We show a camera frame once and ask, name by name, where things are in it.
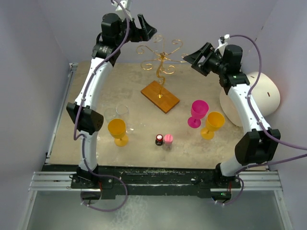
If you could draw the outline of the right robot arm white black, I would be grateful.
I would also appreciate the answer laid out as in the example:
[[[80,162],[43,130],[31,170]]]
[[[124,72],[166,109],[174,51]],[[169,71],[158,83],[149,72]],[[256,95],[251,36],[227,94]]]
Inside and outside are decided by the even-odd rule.
[[[220,55],[211,43],[206,43],[183,58],[200,74],[213,72],[219,76],[219,83],[234,103],[243,125],[244,135],[235,146],[234,157],[215,167],[213,182],[217,187],[225,187],[245,166],[271,161],[281,138],[280,131],[271,128],[249,94],[250,82],[240,70],[242,57],[243,50],[237,45],[226,45]]]

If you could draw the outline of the clear wine glass front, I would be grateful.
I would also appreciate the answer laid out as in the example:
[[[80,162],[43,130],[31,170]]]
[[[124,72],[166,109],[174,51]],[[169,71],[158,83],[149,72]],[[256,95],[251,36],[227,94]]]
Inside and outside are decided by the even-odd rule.
[[[107,123],[116,118],[118,118],[118,114],[115,108],[108,108],[105,110],[104,119],[106,120]]]

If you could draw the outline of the clear wine glass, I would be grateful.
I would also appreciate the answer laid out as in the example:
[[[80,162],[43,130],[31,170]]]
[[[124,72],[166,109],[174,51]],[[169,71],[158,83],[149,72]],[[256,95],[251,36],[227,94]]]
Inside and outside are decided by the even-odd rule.
[[[116,112],[118,114],[118,118],[122,119],[126,124],[126,133],[130,134],[134,131],[134,127],[130,120],[129,108],[125,104],[118,104],[116,106]]]
[[[152,41],[153,41],[153,47],[154,47],[155,52],[159,53],[159,52],[164,51],[164,49],[165,49],[165,39],[164,39],[162,34],[156,33],[152,37]]]
[[[118,114],[115,108],[108,108],[105,110],[104,119],[106,120],[107,123],[116,118],[118,118]]]

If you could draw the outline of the yellow wine glass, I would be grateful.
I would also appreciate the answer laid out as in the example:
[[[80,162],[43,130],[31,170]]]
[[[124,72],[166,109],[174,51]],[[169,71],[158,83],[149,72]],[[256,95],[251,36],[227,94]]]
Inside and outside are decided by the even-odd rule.
[[[127,145],[129,138],[126,134],[126,124],[122,119],[116,118],[108,123],[107,129],[119,147]]]
[[[201,136],[205,140],[214,138],[214,133],[225,124],[225,117],[219,112],[210,112],[205,121],[205,127],[201,130]]]

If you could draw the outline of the pink wine glass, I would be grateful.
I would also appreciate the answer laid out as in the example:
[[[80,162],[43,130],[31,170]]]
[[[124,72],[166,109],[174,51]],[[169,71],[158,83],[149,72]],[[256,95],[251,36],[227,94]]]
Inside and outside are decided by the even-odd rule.
[[[201,120],[209,111],[209,105],[203,100],[196,100],[191,106],[191,117],[188,119],[188,125],[191,128],[198,128],[201,126]]]

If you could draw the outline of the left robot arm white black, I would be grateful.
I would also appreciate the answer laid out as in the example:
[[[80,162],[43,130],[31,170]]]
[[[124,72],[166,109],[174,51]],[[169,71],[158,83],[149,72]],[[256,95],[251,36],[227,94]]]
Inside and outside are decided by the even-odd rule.
[[[98,98],[121,47],[127,42],[149,41],[157,32],[142,14],[137,17],[140,27],[136,26],[134,19],[120,18],[116,13],[103,16],[86,80],[75,101],[66,106],[74,123],[73,138],[81,140],[81,161],[72,176],[73,183],[82,183],[88,188],[98,184],[97,135],[104,123],[103,115],[97,112]]]

